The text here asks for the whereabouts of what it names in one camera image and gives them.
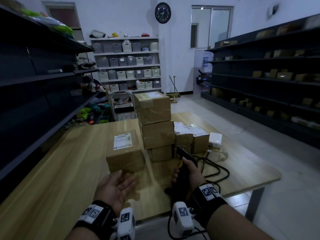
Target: black handheld scanner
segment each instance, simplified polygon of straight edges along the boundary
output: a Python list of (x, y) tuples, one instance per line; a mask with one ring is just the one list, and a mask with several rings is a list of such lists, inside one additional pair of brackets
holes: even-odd
[(179, 155), (179, 159), (181, 160), (181, 163), (179, 165), (179, 173), (178, 178), (175, 183), (172, 183), (171, 188), (166, 188), (164, 192), (172, 197), (172, 203), (178, 201), (185, 201), (188, 190), (190, 189), (190, 182), (189, 182), (189, 169), (186, 164), (183, 163), (182, 157), (184, 157), (187, 160), (192, 161), (196, 167), (198, 167), (197, 162), (194, 160), (194, 158), (187, 153), (184, 149), (182, 149), (180, 146), (177, 146), (177, 155)]

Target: clock face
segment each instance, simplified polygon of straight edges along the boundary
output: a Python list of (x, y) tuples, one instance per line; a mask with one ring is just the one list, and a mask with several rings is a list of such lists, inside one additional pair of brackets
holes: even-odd
[(155, 7), (154, 15), (159, 23), (165, 24), (171, 18), (171, 9), (167, 3), (161, 2)]

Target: hand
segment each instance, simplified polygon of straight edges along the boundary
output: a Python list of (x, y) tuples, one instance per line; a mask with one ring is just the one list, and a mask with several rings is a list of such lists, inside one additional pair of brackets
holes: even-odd
[(122, 175), (122, 170), (108, 174), (98, 184), (93, 200), (101, 200), (110, 205), (119, 217), (124, 200), (136, 184), (134, 175)]
[[(186, 196), (186, 200), (188, 200), (190, 195), (192, 194), (192, 192), (197, 187), (204, 185), (206, 183), (206, 179), (204, 178), (201, 171), (194, 165), (194, 163), (192, 161), (187, 160), (184, 157), (182, 158), (182, 161), (188, 167), (189, 172), (190, 172), (190, 174), (189, 174), (190, 190)], [(177, 181), (178, 173), (179, 173), (179, 169), (175, 168), (173, 175), (172, 175), (171, 183), (175, 183)]]

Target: tiled floor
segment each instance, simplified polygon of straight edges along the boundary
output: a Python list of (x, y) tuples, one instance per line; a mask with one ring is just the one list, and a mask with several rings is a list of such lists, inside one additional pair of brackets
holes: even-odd
[[(263, 126), (200, 97), (185, 95), (171, 105), (171, 112), (193, 112), (229, 138), (272, 164), (282, 180), (270, 190), (258, 227), (276, 240), (320, 239), (320, 150)], [(232, 198), (228, 203), (244, 214), (251, 193)], [(168, 218), (137, 230), (136, 239), (170, 239)], [(193, 239), (203, 239), (196, 235)]]

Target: wrist strap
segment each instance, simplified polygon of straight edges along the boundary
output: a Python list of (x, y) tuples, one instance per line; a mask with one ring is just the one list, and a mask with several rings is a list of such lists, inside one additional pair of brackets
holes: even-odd
[(225, 204), (227, 204), (227, 202), (211, 184), (196, 188), (188, 202), (188, 205), (192, 207), (196, 213), (195, 219), (203, 228), (207, 227), (212, 214), (220, 206)]
[(73, 229), (77, 227), (85, 227), (93, 231), (99, 239), (109, 239), (113, 233), (113, 229), (111, 227), (114, 225), (114, 218), (117, 217), (110, 205), (103, 201), (95, 200), (83, 212)]

